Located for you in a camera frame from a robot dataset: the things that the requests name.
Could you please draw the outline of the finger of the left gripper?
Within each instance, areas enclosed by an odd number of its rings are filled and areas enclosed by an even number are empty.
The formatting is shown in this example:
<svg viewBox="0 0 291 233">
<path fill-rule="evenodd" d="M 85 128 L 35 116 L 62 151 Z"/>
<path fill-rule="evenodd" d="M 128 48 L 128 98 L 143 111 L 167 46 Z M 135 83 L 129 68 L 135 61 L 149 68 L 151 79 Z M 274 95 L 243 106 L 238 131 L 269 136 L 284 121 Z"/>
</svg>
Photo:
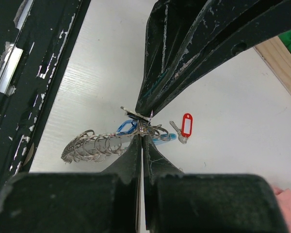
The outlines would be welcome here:
<svg viewBox="0 0 291 233">
<path fill-rule="evenodd" d="M 176 89 L 166 105 L 219 65 L 291 30 L 291 0 L 210 1 L 186 36 L 188 43 L 173 75 Z"/>
<path fill-rule="evenodd" d="M 186 36 L 211 6 L 209 0 L 159 0 L 146 24 L 144 76 L 135 110 L 157 114 L 175 91 L 173 78 L 184 54 Z"/>
</svg>

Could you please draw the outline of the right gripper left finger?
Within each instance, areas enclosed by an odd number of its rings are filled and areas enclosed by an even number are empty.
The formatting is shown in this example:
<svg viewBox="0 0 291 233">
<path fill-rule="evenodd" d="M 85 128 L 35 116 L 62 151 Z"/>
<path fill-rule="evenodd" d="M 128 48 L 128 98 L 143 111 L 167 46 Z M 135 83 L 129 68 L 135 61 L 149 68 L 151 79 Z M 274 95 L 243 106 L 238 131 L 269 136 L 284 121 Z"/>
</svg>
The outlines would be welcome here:
<svg viewBox="0 0 291 233">
<path fill-rule="evenodd" d="M 140 136 L 99 173 L 20 173 L 0 191 L 0 233 L 137 233 Z"/>
</svg>

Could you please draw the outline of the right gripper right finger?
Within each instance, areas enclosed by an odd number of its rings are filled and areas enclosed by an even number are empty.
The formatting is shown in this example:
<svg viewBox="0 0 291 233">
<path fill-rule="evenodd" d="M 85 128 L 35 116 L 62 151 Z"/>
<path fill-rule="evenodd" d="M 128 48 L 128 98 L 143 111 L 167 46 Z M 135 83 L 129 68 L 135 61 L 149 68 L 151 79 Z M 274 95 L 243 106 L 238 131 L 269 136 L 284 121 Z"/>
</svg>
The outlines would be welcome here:
<svg viewBox="0 0 291 233">
<path fill-rule="evenodd" d="M 143 137 L 145 224 L 152 233 L 286 233 L 270 185 L 253 174 L 185 174 Z"/>
</svg>

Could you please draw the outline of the keyring holder with blue handle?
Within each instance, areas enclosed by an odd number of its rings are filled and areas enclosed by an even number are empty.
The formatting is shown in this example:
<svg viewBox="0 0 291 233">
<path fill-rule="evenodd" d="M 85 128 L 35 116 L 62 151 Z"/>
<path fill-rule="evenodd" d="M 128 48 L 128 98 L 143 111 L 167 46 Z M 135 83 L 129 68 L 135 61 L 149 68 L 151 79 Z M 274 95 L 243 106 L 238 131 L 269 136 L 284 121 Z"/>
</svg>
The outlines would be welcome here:
<svg viewBox="0 0 291 233">
<path fill-rule="evenodd" d="M 126 120 L 113 133 L 98 134 L 86 130 L 72 139 L 64 148 L 61 159 L 65 163 L 92 161 L 103 162 L 111 155 L 122 155 L 129 147 L 134 136 L 149 135 L 155 145 L 161 145 L 177 138 L 161 125 L 152 126 L 141 120 Z"/>
</svg>

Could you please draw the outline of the red tagged key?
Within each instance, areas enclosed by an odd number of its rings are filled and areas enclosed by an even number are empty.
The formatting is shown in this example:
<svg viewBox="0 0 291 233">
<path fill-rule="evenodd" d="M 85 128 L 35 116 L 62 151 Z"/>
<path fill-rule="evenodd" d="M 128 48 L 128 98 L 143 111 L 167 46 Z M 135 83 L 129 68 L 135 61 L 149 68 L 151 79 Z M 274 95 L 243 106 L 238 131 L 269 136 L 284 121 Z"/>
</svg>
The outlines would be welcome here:
<svg viewBox="0 0 291 233">
<path fill-rule="evenodd" d="M 189 137 L 192 135 L 193 117 L 190 113 L 185 113 L 182 117 L 181 128 L 174 121 L 169 121 L 170 125 L 178 134 L 178 140 L 182 144 L 186 144 Z"/>
</svg>

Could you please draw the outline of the black tagged key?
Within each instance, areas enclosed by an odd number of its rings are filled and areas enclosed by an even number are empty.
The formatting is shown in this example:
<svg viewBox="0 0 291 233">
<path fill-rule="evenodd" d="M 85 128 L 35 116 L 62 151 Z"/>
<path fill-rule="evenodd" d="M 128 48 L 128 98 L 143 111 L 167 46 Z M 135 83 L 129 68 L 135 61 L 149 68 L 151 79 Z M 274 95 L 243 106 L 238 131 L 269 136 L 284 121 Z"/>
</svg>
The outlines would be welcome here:
<svg viewBox="0 0 291 233">
<path fill-rule="evenodd" d="M 135 119 L 135 120 L 143 120 L 145 122 L 149 122 L 150 118 L 147 118 L 139 113 L 136 113 L 134 111 L 131 111 L 123 106 L 120 107 L 122 110 L 125 111 L 125 115 L 127 115 L 128 117 Z"/>
</svg>

